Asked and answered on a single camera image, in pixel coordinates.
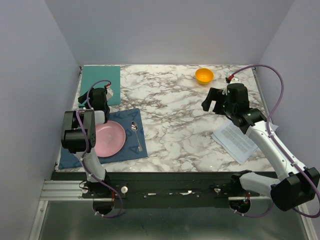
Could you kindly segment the teal folder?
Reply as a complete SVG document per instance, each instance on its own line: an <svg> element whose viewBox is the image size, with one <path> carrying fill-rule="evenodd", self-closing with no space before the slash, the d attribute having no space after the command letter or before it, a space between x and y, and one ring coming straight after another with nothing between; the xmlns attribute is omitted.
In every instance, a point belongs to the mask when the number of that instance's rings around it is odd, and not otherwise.
<svg viewBox="0 0 320 240"><path fill-rule="evenodd" d="M111 81L110 88L113 96L108 100L108 105L121 104L121 67L119 65L92 65L82 67L80 85L80 96L85 94L89 88L100 80Z"/></svg>

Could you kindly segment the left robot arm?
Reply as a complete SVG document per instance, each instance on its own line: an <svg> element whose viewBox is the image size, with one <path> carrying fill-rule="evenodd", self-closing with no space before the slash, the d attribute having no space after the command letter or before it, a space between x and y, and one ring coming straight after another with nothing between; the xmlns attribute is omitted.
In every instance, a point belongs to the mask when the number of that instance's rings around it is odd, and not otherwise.
<svg viewBox="0 0 320 240"><path fill-rule="evenodd" d="M110 194L111 185L95 151L96 125L110 118L108 88L91 88L78 98L84 108L66 111L63 117L61 145L73 154L83 166L88 192L104 198Z"/></svg>

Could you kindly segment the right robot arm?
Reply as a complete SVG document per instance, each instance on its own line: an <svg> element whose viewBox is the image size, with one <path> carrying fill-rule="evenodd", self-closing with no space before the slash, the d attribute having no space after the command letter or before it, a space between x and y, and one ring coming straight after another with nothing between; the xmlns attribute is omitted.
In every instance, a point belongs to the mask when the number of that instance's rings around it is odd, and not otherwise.
<svg viewBox="0 0 320 240"><path fill-rule="evenodd" d="M212 102L215 102L212 111L226 116L248 136L268 159L277 176L266 177L250 170L235 173L230 183L230 191L234 195L255 192L271 198L275 206L284 212L319 196L318 170L308 168L296 159L272 131L263 113L250 107L248 89L244 84L231 83L225 89L211 87L201 104L203 110L209 111Z"/></svg>

